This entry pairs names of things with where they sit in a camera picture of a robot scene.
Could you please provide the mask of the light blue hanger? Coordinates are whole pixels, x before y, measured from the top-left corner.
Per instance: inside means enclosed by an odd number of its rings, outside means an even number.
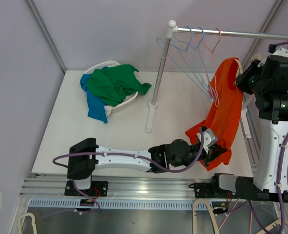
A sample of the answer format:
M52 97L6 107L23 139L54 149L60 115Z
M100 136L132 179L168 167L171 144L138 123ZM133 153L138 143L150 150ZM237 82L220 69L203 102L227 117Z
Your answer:
M189 56L187 56L186 47L188 45L188 42L190 41L190 37L188 40L181 40L178 37L173 36L171 39L171 42L169 44L170 48L173 48L174 50L176 50L178 52L178 54L180 55L180 58L183 60L183 62L186 65L185 68L182 65L180 65L179 62L176 61L171 55L168 55L168 57L174 62L174 64L180 69L180 71L183 72L190 79L190 81L192 81L192 83L195 84L199 88L199 90L205 96L207 96L209 99L211 99L208 95L207 79L206 79L205 73L204 73L204 75L201 74L201 71L198 69L196 62L192 59L192 56L190 54L190 52L195 51L195 50L193 50L192 48L189 48Z
M198 44L196 46L193 46L192 45L192 39L193 38L196 38L196 36L193 36L193 32L192 32L192 29L186 25L185 26L187 29L189 29L190 31L190 34L191 34L191 37L190 37L190 41L188 42L188 45L186 47L186 53L187 53L187 56L189 56L189 48L192 48L193 50L195 50L197 52L197 55L199 56L200 58L200 61L201 61L201 65L204 69L204 73L205 73L205 76L206 76L206 79L207 79L207 89L208 89L208 95L209 97L214 101L214 102L217 102L219 99L218 99L218 94L217 94L217 91L215 88L213 88L210 84L210 78L209 78L209 73L208 73L208 70L207 70L207 67L204 63L204 60L200 54L200 46L203 42L203 39L204 39L204 31L203 29L200 27L199 29L201 29L201 32L202 32L202 39L199 40Z

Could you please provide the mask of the orange t shirt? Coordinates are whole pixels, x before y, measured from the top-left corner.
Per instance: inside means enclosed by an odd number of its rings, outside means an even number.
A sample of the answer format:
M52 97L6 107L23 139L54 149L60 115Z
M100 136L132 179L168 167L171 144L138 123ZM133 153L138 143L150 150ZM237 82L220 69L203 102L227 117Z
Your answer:
M243 92L234 85L240 67L238 62L238 58L232 57L219 65L215 73L216 79L211 81L211 85L217 85L219 105L216 107L212 104L206 119L185 132L191 144L196 144L199 128L203 126L210 128L218 138L217 144L226 149L226 152L211 162L200 161L207 171L221 163L228 165L232 155L231 146L239 127L243 102Z

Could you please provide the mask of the white t shirt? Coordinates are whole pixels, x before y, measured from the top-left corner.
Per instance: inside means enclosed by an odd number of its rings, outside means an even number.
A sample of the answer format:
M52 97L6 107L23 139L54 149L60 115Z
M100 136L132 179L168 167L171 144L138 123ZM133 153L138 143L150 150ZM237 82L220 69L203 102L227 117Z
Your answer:
M112 109L113 109L113 106L110 106L110 105L104 106L106 116L108 116L112 112Z

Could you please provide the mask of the green t shirt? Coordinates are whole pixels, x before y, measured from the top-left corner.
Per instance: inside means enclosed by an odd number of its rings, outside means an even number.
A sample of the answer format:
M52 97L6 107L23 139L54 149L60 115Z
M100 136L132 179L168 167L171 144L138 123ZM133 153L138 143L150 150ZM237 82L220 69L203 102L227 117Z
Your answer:
M136 92L145 95L151 88L151 84L141 83L136 78L135 72L138 70L130 64L95 69L88 80L88 88L103 103L115 107L127 96Z

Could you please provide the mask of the blue t shirt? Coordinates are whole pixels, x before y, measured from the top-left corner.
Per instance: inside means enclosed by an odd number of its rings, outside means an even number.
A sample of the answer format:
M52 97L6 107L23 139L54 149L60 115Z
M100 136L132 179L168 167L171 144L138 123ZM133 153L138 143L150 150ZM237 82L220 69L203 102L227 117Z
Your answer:
M83 91L86 92L88 114L87 116L96 120L100 120L104 123L107 123L107 116L105 112L105 103L101 99L92 94L88 88L88 80L90 79L91 74L84 74L80 79L80 85Z

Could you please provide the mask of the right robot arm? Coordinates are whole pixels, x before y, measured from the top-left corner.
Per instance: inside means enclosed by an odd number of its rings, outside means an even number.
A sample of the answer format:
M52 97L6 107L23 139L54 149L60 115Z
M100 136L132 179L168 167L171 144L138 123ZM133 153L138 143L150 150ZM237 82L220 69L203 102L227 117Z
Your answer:
M237 87L256 97L261 120L261 151L254 177L215 173L210 193L233 192L241 199L288 203L288 57L254 60L236 78Z

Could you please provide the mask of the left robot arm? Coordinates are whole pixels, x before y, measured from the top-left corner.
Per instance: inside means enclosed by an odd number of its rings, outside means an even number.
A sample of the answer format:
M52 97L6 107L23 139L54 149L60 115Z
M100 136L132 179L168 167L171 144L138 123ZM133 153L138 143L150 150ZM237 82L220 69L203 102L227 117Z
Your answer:
M81 195L92 192L91 175L94 170L107 168L133 169L145 173L181 173L201 161L205 166L227 150L216 142L194 145L182 139L153 146L142 151L127 151L97 145L95 138L87 138L69 149L67 178L76 182Z

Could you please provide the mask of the beige hanger below table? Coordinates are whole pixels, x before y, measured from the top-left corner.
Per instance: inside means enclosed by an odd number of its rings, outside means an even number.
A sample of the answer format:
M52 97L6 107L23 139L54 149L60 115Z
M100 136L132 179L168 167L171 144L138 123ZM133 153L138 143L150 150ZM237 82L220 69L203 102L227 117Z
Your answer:
M192 205L192 233L193 234L198 233L199 221L202 221L207 217L207 215L204 214L204 211L198 209L199 205L205 205L205 207L207 208L207 213L210 216L213 233L219 234L219 228L217 225L215 214L213 213L213 210L211 208L211 204L206 199L203 198L197 198Z

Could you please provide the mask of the metal clothes rack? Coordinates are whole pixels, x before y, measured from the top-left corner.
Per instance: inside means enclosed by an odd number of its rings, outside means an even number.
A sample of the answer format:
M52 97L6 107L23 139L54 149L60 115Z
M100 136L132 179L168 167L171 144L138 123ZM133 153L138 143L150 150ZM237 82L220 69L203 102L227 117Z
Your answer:
M166 39L164 42L162 57L157 73L157 78L154 84L154 90L152 94L152 99L148 103L149 113L146 123L145 132L150 133L153 129L153 120L154 120L154 112L158 107L157 96L161 84L161 79L164 71L164 67L166 64L166 59L168 56L168 50L171 45L171 39L173 38L174 33L191 33L193 34L202 34L202 35L216 35L216 36L226 36L226 37L240 37L240 38L253 38L253 39L275 39L275 40L286 40L288 42L288 35L275 35L268 33L251 33L251 32L232 32L232 31L219 31L215 30L207 30L207 29L190 29L190 28L179 28L176 25L174 20L170 20L168 22L168 28L166 31Z

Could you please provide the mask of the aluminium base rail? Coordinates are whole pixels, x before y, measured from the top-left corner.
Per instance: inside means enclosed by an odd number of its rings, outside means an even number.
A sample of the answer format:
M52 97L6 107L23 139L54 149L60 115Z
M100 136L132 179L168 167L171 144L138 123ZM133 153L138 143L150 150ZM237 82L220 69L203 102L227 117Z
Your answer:
M34 175L24 180L20 197L30 207L70 209L144 209L144 210L191 210L195 200L191 180L153 179L126 177L99 177L93 180L105 181L98 190L104 196L98 197L98 204L87 201L84 196L66 196L70 187L65 176Z

